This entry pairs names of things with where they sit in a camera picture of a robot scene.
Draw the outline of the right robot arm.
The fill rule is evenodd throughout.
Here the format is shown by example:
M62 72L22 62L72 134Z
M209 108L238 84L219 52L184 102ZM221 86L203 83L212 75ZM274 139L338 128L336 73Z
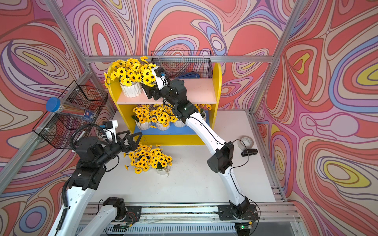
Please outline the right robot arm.
M237 219L249 210L250 201L240 190L232 163L234 144L226 142L204 121L198 109L188 100L183 80L158 77L154 86L146 90L148 98L162 98L173 106L173 114L184 122L203 141L211 153L207 164L219 174L229 195L229 204Z

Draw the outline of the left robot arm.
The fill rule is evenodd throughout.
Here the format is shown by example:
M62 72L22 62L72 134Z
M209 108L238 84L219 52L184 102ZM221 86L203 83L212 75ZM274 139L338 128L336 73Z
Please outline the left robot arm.
M135 151L142 133L124 131L123 138L108 125L85 124L71 135L71 149L79 155L74 173L64 183L59 214L49 232L50 236L73 236L84 211L98 189L103 176L109 172L106 164L119 158L120 153Z

